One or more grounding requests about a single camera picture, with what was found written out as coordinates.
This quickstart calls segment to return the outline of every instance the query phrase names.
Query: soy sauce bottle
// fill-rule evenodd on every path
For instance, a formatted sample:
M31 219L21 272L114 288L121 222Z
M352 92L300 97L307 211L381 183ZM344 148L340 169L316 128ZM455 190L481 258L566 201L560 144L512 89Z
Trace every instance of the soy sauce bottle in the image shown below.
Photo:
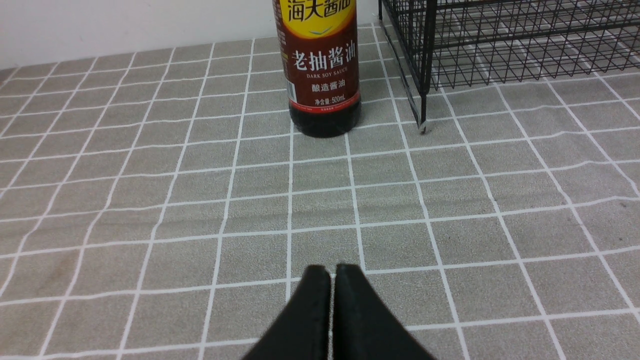
M360 118L356 0L273 0L289 114L300 132L342 135Z

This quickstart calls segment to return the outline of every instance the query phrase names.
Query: barcode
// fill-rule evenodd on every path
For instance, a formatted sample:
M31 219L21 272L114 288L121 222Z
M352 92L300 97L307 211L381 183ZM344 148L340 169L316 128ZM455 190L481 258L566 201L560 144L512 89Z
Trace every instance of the barcode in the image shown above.
M289 98L294 102L298 102L296 98L296 85L293 85L291 81L287 81L287 91L289 93Z

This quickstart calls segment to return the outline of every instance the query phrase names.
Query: floor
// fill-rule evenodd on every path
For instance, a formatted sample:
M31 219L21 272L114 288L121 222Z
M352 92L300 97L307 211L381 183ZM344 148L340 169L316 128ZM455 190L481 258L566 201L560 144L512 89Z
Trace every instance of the floor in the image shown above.
M640 72L440 91L421 136L359 38L329 140L274 38L0 72L0 359L238 359L339 262L439 359L640 359Z

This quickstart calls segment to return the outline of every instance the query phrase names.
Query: metal wire shelf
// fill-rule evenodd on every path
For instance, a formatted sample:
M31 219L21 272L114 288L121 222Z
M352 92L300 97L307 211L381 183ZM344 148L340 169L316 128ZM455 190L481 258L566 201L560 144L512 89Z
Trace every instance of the metal wire shelf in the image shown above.
M379 0L379 11L418 125L432 89L640 67L639 0Z

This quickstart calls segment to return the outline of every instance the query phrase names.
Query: red label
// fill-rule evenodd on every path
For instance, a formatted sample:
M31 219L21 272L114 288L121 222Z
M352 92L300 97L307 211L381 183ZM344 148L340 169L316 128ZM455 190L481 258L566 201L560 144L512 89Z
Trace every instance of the red label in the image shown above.
M360 99L356 0L273 0L291 106L331 113Z

